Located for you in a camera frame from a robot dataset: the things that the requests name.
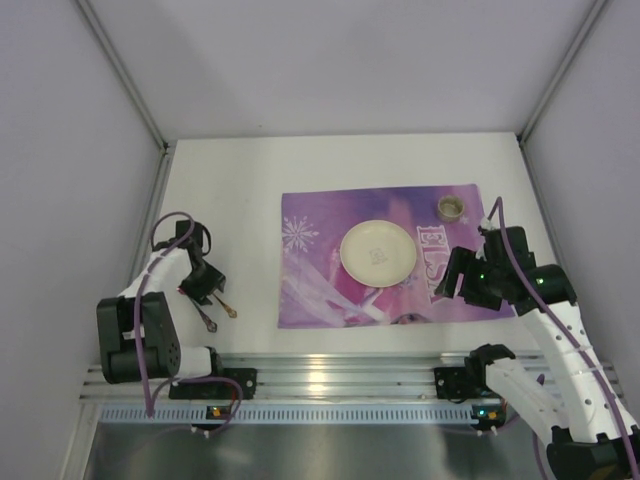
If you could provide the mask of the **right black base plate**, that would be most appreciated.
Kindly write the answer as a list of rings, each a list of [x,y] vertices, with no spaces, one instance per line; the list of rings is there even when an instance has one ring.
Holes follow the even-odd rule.
[[[467,400],[498,398],[496,393],[489,390],[465,367],[436,367],[433,374],[438,399],[459,404]]]

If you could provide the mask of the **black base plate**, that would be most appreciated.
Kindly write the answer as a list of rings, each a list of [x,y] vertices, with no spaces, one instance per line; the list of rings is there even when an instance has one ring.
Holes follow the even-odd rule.
[[[465,367],[436,367],[433,374],[438,399],[459,404],[467,400],[498,398],[496,393],[489,390]]]
[[[258,370],[255,368],[224,368],[220,381],[178,382],[169,389],[171,400],[251,400],[254,398]]]

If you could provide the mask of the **purple Elsa placemat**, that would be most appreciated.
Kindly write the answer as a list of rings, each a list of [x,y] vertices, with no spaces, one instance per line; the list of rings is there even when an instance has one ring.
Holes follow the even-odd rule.
[[[475,184],[285,193],[281,329],[511,318],[435,289],[451,251],[477,251],[484,216]]]

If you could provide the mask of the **cream round plate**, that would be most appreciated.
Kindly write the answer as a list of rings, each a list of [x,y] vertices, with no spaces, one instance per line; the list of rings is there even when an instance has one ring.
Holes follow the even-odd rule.
[[[351,278],[373,288],[403,282],[417,262],[410,234],[385,220],[369,220],[352,227],[341,241],[339,255]]]

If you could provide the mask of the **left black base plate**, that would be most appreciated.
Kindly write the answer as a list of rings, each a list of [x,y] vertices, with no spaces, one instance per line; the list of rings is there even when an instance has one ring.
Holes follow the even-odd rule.
[[[254,398],[258,370],[255,368],[224,368],[220,381],[178,382],[169,389],[171,400],[251,400]]]

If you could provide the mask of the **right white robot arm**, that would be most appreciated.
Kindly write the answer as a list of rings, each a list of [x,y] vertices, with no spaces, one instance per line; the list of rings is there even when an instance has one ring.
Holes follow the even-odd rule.
[[[437,395],[463,403],[484,393],[509,404],[536,434],[558,479],[636,479],[639,423],[614,393],[582,323],[564,270],[539,266],[521,227],[483,229],[478,251],[452,250],[437,295],[489,310],[512,306],[546,359],[559,395],[530,377],[503,344],[485,344],[461,373],[440,368]]]

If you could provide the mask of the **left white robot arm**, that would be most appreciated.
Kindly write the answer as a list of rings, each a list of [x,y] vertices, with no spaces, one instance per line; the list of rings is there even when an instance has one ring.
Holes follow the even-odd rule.
[[[100,360],[108,383],[220,373],[214,348],[186,346],[179,337],[191,325],[217,331],[203,308],[224,291],[226,276],[205,260],[210,249],[207,227],[178,220],[174,236],[152,246],[147,266],[131,285],[98,303]]]

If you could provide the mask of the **iridescent purple fork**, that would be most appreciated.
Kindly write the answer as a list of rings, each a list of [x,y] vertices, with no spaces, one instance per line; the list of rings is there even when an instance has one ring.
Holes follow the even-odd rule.
[[[197,300],[195,298],[189,297],[189,300],[191,301],[191,303],[194,305],[194,307],[197,310],[197,313],[199,314],[202,322],[204,323],[206,329],[208,332],[210,333],[216,333],[218,330],[218,325],[215,321],[212,320],[212,318],[205,312],[204,307],[205,306],[211,306],[212,302],[205,297],[203,300]]]

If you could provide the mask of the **aluminium mounting rail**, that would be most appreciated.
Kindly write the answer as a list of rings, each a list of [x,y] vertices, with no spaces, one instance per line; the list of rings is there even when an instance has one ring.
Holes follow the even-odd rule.
[[[437,367],[462,367],[465,353],[441,355],[241,355],[222,356],[231,368],[257,370],[254,401],[271,403],[435,401]],[[539,353],[517,353],[529,377],[545,375],[545,389],[560,398],[559,387],[546,360]],[[136,383],[112,385],[99,365],[91,365],[80,390],[85,402],[143,401]]]

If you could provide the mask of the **gold spoon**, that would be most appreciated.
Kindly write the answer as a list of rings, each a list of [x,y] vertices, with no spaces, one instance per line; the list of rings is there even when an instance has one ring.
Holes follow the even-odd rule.
[[[217,302],[220,304],[220,306],[223,308],[223,310],[226,312],[229,318],[235,319],[237,317],[237,311],[233,307],[225,303],[217,295],[215,295],[214,298],[217,300]]]

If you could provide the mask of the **small beige cup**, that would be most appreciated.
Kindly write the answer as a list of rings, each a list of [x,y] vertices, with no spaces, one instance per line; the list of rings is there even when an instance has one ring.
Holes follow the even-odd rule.
[[[464,201],[456,195],[445,195],[439,198],[436,207],[438,218],[445,223],[454,223],[461,219],[465,212]]]

